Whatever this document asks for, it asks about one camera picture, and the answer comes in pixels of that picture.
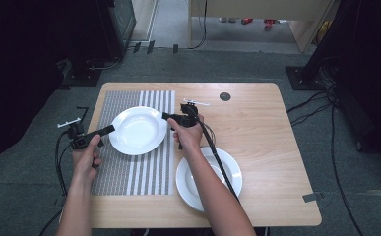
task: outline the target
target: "human hand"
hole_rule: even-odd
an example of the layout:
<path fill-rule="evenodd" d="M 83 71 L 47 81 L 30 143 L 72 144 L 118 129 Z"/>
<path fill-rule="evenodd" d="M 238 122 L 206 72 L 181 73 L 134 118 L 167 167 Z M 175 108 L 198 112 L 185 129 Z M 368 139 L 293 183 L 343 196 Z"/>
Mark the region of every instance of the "human hand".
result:
<path fill-rule="evenodd" d="M 92 164 L 100 165 L 101 159 L 98 156 L 97 145 L 100 141 L 100 135 L 95 135 L 90 140 L 89 145 L 85 149 L 75 149 L 72 152 L 74 173 L 73 179 L 92 183 L 97 171 L 92 168 Z"/>
<path fill-rule="evenodd" d="M 203 122 L 204 117 L 199 114 L 199 119 Z M 167 122 L 175 130 L 174 139 L 183 145 L 183 151 L 200 148 L 203 130 L 199 123 L 193 127 L 182 127 L 172 118 L 168 118 Z"/>

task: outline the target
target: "table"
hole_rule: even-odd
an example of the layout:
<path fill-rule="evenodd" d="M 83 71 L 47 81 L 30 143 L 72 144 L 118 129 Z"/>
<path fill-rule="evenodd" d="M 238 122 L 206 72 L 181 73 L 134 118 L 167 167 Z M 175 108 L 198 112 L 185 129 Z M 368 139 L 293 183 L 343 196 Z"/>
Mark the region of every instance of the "table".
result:
<path fill-rule="evenodd" d="M 206 0 L 189 0 L 188 44 L 192 47 L 192 17 L 204 17 Z M 290 20 L 300 52 L 306 51 L 333 11 L 335 0 L 209 0 L 206 17 Z"/>
<path fill-rule="evenodd" d="M 210 102 L 199 112 L 216 134 L 216 146 L 241 168 L 240 201 L 254 226 L 318 225 L 321 222 L 309 179 L 275 84 L 107 83 L 101 88 L 89 131 L 97 128 L 107 91 L 175 90 L 175 113 L 183 98 Z M 228 92 L 229 101 L 220 94 Z M 182 158 L 175 149 L 174 176 Z M 208 227 L 205 215 L 172 195 L 92 196 L 93 228 Z"/>

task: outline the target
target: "black dot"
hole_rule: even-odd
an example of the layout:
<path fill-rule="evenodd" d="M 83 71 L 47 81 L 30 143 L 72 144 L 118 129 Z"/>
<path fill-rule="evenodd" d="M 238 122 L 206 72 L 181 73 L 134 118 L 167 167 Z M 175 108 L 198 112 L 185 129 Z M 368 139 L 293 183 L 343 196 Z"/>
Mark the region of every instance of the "black dot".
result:
<path fill-rule="evenodd" d="M 227 92 L 222 92 L 219 97 L 222 101 L 229 101 L 230 100 L 230 94 Z"/>

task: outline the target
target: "placemat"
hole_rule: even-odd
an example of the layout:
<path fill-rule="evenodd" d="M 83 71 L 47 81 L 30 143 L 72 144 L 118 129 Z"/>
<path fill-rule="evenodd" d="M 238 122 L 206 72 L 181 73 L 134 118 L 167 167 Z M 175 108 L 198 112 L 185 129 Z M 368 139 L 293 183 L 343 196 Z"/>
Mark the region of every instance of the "placemat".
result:
<path fill-rule="evenodd" d="M 98 128 L 111 124 L 122 111 L 148 106 L 159 112 L 174 113 L 175 91 L 108 91 Z M 174 139 L 167 126 L 162 143 L 141 155 L 127 155 L 116 150 L 107 136 L 102 137 L 102 165 L 92 184 L 92 195 L 168 195 L 172 194 Z"/>

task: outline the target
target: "white plate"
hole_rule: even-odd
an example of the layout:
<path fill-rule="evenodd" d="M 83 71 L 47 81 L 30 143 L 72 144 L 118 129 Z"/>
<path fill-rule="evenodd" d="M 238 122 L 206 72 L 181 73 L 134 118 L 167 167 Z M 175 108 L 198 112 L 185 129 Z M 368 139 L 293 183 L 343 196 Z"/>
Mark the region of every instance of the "white plate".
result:
<path fill-rule="evenodd" d="M 209 147 L 201 147 L 200 150 L 208 162 L 211 164 L 215 173 L 226 185 L 224 177 L 221 173 L 221 169 L 219 168 L 218 162 L 212 154 L 211 149 Z M 233 157 L 224 150 L 217 148 L 217 152 L 219 158 L 222 161 L 222 165 L 229 179 L 229 182 L 232 185 L 235 194 L 239 196 L 242 189 L 242 174 L 241 170 L 239 169 L 239 165 L 236 163 L 235 159 L 233 159 Z M 182 158 L 178 164 L 175 180 L 178 193 L 184 202 L 190 207 L 203 212 L 204 210 L 202 202 L 200 201 L 199 192 L 197 191 L 196 184 L 193 180 L 193 175 L 185 158 Z"/>
<path fill-rule="evenodd" d="M 151 107 L 137 106 L 120 113 L 112 122 L 114 131 L 109 134 L 112 145 L 122 153 L 138 155 L 147 153 L 162 142 L 166 134 L 166 121 Z"/>

